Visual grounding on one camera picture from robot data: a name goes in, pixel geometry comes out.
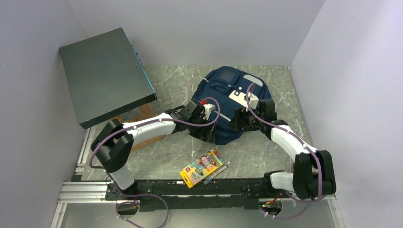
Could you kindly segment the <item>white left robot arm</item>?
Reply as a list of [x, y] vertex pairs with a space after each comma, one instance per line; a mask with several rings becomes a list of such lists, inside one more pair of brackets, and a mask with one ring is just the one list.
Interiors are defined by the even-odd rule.
[[132, 123], [109, 121], [91, 145], [92, 158], [97, 158], [107, 175], [117, 184], [118, 194], [129, 200], [136, 195], [137, 181], [127, 167], [131, 149], [146, 140], [161, 135], [189, 131], [203, 136], [218, 118], [209, 120], [211, 113], [220, 112], [217, 100], [208, 97], [212, 104], [191, 100], [186, 106], [179, 106], [164, 113]]

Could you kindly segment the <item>navy blue student backpack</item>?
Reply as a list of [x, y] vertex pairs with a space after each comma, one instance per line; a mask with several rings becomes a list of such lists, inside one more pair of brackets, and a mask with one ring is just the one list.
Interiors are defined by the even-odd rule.
[[[251, 83], [255, 83], [251, 93], [259, 100], [272, 98], [268, 86], [262, 79], [230, 66], [222, 66], [211, 71], [197, 86], [192, 100], [201, 101], [206, 97], [212, 97], [218, 101], [221, 108], [217, 122], [205, 127], [215, 127], [215, 145], [226, 145], [240, 138], [245, 132], [235, 132], [228, 127], [228, 124], [236, 109], [246, 107], [245, 95]], [[202, 140], [204, 129], [199, 128], [195, 132], [190, 132], [190, 135]]]

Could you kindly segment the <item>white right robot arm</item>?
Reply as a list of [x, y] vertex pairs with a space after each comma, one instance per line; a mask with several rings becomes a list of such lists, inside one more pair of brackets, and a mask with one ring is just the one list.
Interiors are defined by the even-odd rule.
[[293, 161], [293, 171], [264, 174], [262, 192], [274, 197], [280, 191], [293, 192], [301, 200], [319, 200], [336, 192], [336, 179], [330, 152], [318, 150], [302, 140], [284, 120], [277, 118], [272, 99], [249, 99], [236, 109], [228, 124], [233, 131], [259, 129], [282, 148]]

